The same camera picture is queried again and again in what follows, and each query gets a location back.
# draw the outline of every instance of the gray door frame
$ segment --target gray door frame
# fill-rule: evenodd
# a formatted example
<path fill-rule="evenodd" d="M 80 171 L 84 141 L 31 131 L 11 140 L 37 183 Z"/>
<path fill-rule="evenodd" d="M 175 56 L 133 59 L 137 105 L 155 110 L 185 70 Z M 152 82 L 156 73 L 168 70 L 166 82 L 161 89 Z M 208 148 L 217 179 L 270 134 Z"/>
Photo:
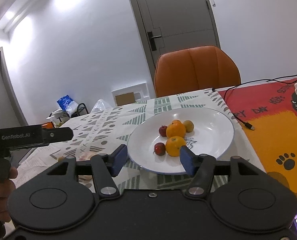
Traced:
<path fill-rule="evenodd" d="M 19 106 L 15 92 L 13 90 L 12 83 L 10 81 L 10 76 L 9 76 L 9 73 L 8 73 L 8 70 L 6 67 L 3 47 L 0 47 L 0 72 L 1 72 L 2 80 L 3 80 L 4 86 L 5 86 L 7 95 L 10 99 L 10 103 L 11 103 L 13 111 L 18 119 L 19 124 L 21 126 L 28 125 L 28 123 L 24 117 L 24 114 L 22 112 L 22 109 Z"/>
<path fill-rule="evenodd" d="M 216 40 L 216 45 L 217 45 L 218 48 L 221 48 L 219 35 L 217 33 L 215 18 L 214 18 L 214 14 L 213 14 L 213 11 L 212 11 L 212 6 L 211 6 L 211 3 L 210 3 L 210 0 L 205 0 L 205 1 L 206 1 L 207 5 L 208 5 L 208 8 L 209 8 L 209 13 L 210 13 L 211 22 L 212 22 L 212 25 L 213 25 L 213 30 L 214 30 L 215 40 Z M 148 63 L 148 68 L 150 70 L 152 81 L 154 83 L 155 64 L 154 64 L 154 59 L 153 59 L 149 39 L 147 37 L 146 30 L 145 30 L 145 27 L 144 27 L 144 22 L 143 22 L 143 19 L 142 19 L 142 16 L 141 16 L 141 11 L 139 10 L 137 0 L 130 0 L 130 3 L 131 3 L 131 6 L 132 6 L 135 21 L 136 21 L 136 24 L 137 24 L 137 27 L 138 27 L 139 36 L 140 36 L 142 44 L 143 44 L 145 57 L 146 57 L 146 60 L 147 60 L 147 63 Z"/>

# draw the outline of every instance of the doorway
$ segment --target doorway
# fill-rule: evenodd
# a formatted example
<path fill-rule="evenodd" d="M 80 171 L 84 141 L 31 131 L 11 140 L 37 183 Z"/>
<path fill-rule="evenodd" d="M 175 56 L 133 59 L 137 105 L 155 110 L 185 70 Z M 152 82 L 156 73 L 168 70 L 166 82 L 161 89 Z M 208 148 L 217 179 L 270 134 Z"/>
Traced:
<path fill-rule="evenodd" d="M 16 100 L 0 48 L 0 129 L 24 125 L 27 122 Z"/>
<path fill-rule="evenodd" d="M 220 47 L 209 0 L 130 0 L 154 80 L 161 54 L 197 46 Z"/>

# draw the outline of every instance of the blue gripper pad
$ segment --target blue gripper pad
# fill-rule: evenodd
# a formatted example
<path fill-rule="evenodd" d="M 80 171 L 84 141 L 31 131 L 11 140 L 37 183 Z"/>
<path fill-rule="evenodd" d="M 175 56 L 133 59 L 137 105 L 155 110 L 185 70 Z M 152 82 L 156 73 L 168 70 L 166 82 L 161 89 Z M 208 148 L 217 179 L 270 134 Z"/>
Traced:
<path fill-rule="evenodd" d="M 198 171 L 198 167 L 194 166 L 194 161 L 197 156 L 186 146 L 182 146 L 180 149 L 180 161 L 186 171 L 186 173 L 193 177 Z"/>
<path fill-rule="evenodd" d="M 113 153 L 114 162 L 111 169 L 111 176 L 116 177 L 127 160 L 127 146 L 125 144 L 121 144 Z"/>

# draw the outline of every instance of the blue plastic bag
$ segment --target blue plastic bag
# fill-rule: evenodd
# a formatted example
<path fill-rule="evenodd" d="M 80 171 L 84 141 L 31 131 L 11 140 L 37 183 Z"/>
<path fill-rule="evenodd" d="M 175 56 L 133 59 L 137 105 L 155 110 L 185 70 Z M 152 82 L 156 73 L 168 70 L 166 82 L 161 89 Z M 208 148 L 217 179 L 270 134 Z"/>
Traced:
<path fill-rule="evenodd" d="M 57 100 L 57 103 L 63 111 L 66 111 L 66 108 L 72 101 L 74 101 L 74 100 L 72 98 L 70 98 L 68 95 L 66 95 L 66 96 L 60 98 L 59 100 Z"/>
<path fill-rule="evenodd" d="M 71 115 L 75 113 L 75 111 L 78 107 L 78 104 L 72 98 L 70 98 L 68 95 L 60 98 L 57 101 L 57 103 L 63 111 L 67 112 L 69 117 L 71 117 Z"/>

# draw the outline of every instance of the human hand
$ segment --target human hand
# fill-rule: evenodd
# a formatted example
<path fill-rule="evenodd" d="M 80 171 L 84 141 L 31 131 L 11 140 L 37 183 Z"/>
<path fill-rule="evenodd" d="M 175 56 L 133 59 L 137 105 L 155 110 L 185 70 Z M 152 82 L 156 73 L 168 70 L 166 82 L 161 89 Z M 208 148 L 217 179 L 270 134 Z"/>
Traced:
<path fill-rule="evenodd" d="M 10 168 L 9 179 L 16 179 L 18 175 L 17 169 Z M 13 190 L 15 190 L 15 184 L 13 181 L 6 179 L 3 183 L 0 183 L 0 221 L 10 222 L 10 215 L 7 212 L 7 198 Z"/>

